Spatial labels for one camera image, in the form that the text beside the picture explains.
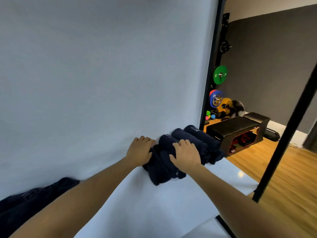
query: white baseboard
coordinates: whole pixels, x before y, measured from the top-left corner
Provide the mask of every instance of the white baseboard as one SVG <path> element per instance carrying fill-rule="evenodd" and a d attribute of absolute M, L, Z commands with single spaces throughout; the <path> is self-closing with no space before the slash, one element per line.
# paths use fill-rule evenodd
<path fill-rule="evenodd" d="M 285 125 L 282 125 L 280 123 L 276 123 L 276 122 L 274 122 L 272 120 L 270 120 L 268 122 L 267 127 L 270 128 L 270 129 L 273 129 L 276 132 L 278 132 L 281 137 L 282 137 L 282 134 L 284 133 L 284 130 L 286 128 Z M 306 133 L 303 133 L 303 132 L 300 132 L 300 131 L 296 130 L 295 134 L 293 135 L 293 137 L 291 139 L 291 143 L 294 143 L 299 148 L 302 148 L 306 137 L 307 137 Z"/>

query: yellow weight plate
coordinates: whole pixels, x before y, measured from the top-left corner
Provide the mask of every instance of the yellow weight plate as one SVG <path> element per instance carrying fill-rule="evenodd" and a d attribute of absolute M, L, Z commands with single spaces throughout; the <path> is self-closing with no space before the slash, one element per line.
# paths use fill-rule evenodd
<path fill-rule="evenodd" d="M 229 101 L 231 101 L 229 98 L 223 98 L 222 101 L 221 101 L 221 104 L 217 107 L 218 112 L 221 112 L 221 111 L 225 111 L 226 112 L 226 104 Z"/>

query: forearm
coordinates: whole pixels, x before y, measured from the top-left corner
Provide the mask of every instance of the forearm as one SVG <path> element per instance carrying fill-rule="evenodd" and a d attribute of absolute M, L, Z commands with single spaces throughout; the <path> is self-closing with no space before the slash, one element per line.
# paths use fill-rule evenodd
<path fill-rule="evenodd" d="M 237 237 L 298 237 L 260 206 L 204 166 L 188 173 L 209 196 Z"/>
<path fill-rule="evenodd" d="M 123 158 L 58 197 L 12 237 L 75 236 L 135 167 L 130 159 Z"/>

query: left hand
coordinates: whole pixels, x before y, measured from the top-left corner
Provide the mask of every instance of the left hand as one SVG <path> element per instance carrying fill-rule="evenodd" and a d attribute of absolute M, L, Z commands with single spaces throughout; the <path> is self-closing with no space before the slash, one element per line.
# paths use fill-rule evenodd
<path fill-rule="evenodd" d="M 155 140 L 149 137 L 141 136 L 140 138 L 135 138 L 125 157 L 133 162 L 135 166 L 142 166 L 149 162 L 152 156 L 152 152 L 149 153 L 149 150 L 154 144 Z"/>

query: hand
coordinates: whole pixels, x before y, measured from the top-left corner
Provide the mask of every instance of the hand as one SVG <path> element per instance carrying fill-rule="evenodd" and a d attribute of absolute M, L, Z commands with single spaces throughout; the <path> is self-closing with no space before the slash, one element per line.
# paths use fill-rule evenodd
<path fill-rule="evenodd" d="M 180 171 L 188 174 L 192 169 L 201 166 L 198 150 L 189 140 L 182 139 L 179 143 L 173 143 L 173 146 L 176 158 L 170 155 L 170 160 Z"/>
<path fill-rule="evenodd" d="M 155 140 L 149 137 L 141 136 L 139 139 L 135 138 L 130 145 L 126 158 L 137 166 L 142 166 L 149 162 L 152 152 L 149 153 L 150 148 L 155 144 Z"/>

